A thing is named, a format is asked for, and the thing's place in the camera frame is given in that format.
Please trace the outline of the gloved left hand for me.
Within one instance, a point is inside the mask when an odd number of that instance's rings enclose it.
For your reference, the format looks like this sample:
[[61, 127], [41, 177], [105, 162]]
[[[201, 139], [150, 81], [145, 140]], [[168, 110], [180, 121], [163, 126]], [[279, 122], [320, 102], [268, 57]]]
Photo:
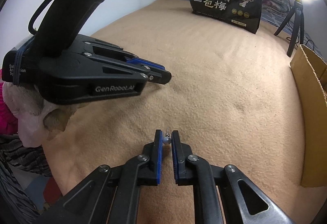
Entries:
[[63, 132], [69, 119], [84, 106], [57, 105], [45, 100], [35, 86], [4, 82], [4, 103], [18, 119], [18, 136], [24, 147], [41, 146], [51, 135]]

